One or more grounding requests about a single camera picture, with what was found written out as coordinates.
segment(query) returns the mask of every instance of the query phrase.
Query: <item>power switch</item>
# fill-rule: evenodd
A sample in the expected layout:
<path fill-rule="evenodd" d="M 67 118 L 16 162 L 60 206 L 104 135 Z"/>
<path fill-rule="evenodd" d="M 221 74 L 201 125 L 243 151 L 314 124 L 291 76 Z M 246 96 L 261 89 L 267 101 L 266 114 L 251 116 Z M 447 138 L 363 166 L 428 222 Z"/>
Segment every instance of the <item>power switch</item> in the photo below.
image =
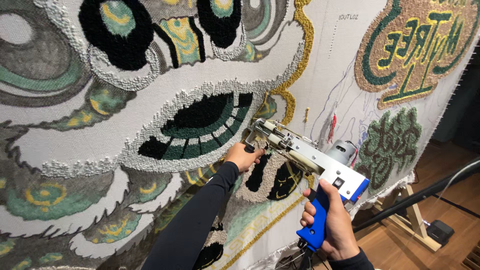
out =
<path fill-rule="evenodd" d="M 333 186 L 336 187 L 337 189 L 340 189 L 340 187 L 343 185 L 345 181 L 343 181 L 340 177 L 337 177 L 335 181 L 333 181 Z"/>

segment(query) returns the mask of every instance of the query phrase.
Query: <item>black sleeve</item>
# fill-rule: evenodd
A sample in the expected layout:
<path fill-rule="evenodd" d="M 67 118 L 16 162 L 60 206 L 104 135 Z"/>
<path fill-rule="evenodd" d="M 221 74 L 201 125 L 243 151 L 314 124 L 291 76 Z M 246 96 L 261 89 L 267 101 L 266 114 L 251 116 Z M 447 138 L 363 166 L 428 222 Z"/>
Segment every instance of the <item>black sleeve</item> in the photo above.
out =
<path fill-rule="evenodd" d="M 191 270 L 239 169 L 227 161 L 162 231 L 142 270 Z"/>
<path fill-rule="evenodd" d="M 357 255 L 345 260 L 328 260 L 332 270 L 374 270 L 367 255 L 360 249 Z"/>

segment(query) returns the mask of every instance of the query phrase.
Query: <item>wooden floor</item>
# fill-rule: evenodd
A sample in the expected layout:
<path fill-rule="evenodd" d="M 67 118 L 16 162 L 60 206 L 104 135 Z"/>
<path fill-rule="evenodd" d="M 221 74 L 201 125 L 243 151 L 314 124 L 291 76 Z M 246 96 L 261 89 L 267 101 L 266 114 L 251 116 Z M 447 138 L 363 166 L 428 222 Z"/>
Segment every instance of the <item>wooden floor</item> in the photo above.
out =
<path fill-rule="evenodd" d="M 412 185 L 421 190 L 465 165 L 477 155 L 454 144 L 429 144 L 417 165 L 420 182 Z M 450 187 L 444 198 L 480 214 L 480 176 L 476 174 Z M 387 220 L 356 233 L 359 246 L 376 269 L 462 269 L 461 262 L 480 240 L 480 219 L 429 197 L 419 203 L 423 219 L 441 220 L 455 230 L 449 243 L 435 254 L 429 252 Z M 358 217 L 371 215 L 370 210 Z M 315 270 L 324 270 L 319 264 Z"/>

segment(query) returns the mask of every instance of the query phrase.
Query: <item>blue handle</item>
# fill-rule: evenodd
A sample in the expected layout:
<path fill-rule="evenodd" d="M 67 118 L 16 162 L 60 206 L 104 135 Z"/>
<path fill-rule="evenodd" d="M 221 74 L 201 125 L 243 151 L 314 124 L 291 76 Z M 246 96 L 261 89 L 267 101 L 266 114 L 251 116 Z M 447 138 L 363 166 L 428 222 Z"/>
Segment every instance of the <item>blue handle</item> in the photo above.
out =
<path fill-rule="evenodd" d="M 307 242 L 307 247 L 313 251 L 317 251 L 324 243 L 326 234 L 325 221 L 327 218 L 328 208 L 330 203 L 327 194 L 318 185 L 317 195 L 312 201 L 313 206 L 317 210 L 315 213 L 312 225 L 307 225 L 301 230 L 297 231 L 298 236 Z"/>

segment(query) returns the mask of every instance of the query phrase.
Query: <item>black electrical device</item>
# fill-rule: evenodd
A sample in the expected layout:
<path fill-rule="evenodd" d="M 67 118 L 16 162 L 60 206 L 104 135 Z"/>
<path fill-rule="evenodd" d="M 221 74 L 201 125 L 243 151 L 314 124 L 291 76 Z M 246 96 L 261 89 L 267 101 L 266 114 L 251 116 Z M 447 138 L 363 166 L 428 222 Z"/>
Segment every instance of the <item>black electrical device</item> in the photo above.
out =
<path fill-rule="evenodd" d="M 448 243 L 448 239 L 454 233 L 455 231 L 450 226 L 439 220 L 432 221 L 430 226 L 427 227 L 427 235 L 441 244 L 442 247 Z"/>

